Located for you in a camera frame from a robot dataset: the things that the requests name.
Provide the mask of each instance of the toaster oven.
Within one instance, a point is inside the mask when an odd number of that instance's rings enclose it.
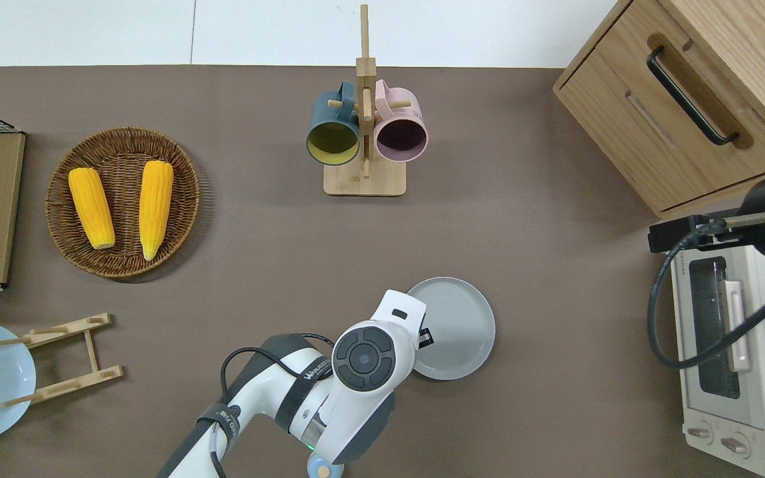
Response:
[[[671,277],[682,360],[765,303],[765,257],[752,246],[683,251]],[[765,320],[680,375],[687,443],[765,476]]]

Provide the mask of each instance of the brown tabletop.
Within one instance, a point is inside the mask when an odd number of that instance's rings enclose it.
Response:
[[[552,94],[558,74],[380,68],[421,101],[429,145],[406,194],[378,199],[327,196],[304,146],[313,99],[353,68],[0,68],[0,117],[28,133],[0,325],[110,312],[98,360],[126,368],[30,406],[0,435],[0,476],[155,475],[218,398],[228,352],[277,333],[337,338],[386,289],[433,276],[485,294],[494,351],[459,381],[413,373],[349,476],[752,476],[684,441],[678,374],[645,335],[657,219]],[[121,126],[178,141],[203,197],[178,254],[112,281],[58,253],[43,197],[70,148]],[[39,385],[89,371],[77,339],[33,356]],[[224,466],[299,477],[307,457],[257,417]]]

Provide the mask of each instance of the wicker basket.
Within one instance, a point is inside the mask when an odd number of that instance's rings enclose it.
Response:
[[[140,182],[146,161],[167,161],[173,166],[173,196],[167,233],[158,254],[143,258],[137,233]],[[91,247],[72,202],[67,174],[76,167],[93,167],[112,213],[114,247]],[[172,139],[140,127],[119,127],[83,140],[58,164],[46,191],[46,225],[64,257],[85,272],[103,278],[130,278],[170,258],[185,239],[200,208],[200,182],[191,158]]]

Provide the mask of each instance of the oven handle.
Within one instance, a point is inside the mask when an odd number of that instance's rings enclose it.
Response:
[[[746,311],[743,308],[743,287],[740,281],[725,282],[725,302],[728,305],[728,333],[737,329],[746,321]],[[728,348],[728,365],[731,372],[748,372],[752,370],[749,359],[747,336],[741,336]]]

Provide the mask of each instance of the mug rack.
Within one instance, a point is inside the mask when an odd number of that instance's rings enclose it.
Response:
[[[367,4],[361,5],[361,34],[362,56],[356,58],[355,101],[359,113],[359,156],[341,166],[324,166],[324,191],[331,196],[397,197],[406,193],[406,163],[380,157],[373,144],[377,59],[370,56]],[[340,103],[330,101],[330,106],[338,107]]]

